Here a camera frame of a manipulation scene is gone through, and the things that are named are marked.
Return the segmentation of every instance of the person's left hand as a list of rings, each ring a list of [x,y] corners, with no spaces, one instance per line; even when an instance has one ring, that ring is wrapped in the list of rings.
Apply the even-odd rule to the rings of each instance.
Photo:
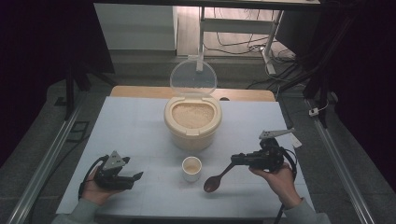
[[[102,189],[97,186],[93,180],[97,169],[98,167],[95,167],[92,173],[88,176],[84,186],[84,191],[82,192],[82,198],[98,205],[103,205],[111,195],[123,192],[123,190]]]

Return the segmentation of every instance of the transparent lid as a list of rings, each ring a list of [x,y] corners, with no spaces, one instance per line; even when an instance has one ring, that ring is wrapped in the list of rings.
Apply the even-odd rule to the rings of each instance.
[[[213,68],[198,59],[179,63],[171,75],[171,88],[179,94],[210,94],[218,86]]]

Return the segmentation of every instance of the brown spoon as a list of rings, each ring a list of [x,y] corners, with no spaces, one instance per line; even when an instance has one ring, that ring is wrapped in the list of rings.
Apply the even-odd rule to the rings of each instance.
[[[231,163],[230,165],[227,166],[227,168],[225,168],[225,170],[220,174],[220,175],[214,175],[214,176],[210,176],[205,184],[204,184],[204,191],[210,193],[215,191],[216,189],[219,188],[220,186],[220,180],[221,178],[227,174],[227,172],[229,172],[231,169],[233,168],[233,164]]]

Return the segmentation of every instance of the spoon handle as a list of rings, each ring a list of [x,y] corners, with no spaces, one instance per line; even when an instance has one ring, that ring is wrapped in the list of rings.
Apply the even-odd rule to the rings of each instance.
[[[225,168],[225,170],[219,175],[219,176],[224,176],[225,174],[227,174],[227,172],[229,172],[231,169],[233,169],[233,164],[230,163],[230,165],[227,166],[227,168]]]

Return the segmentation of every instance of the white power adapter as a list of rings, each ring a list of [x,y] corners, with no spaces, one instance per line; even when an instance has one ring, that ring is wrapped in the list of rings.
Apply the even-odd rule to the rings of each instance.
[[[317,108],[313,108],[309,110],[309,116],[314,117],[319,114],[319,110]]]

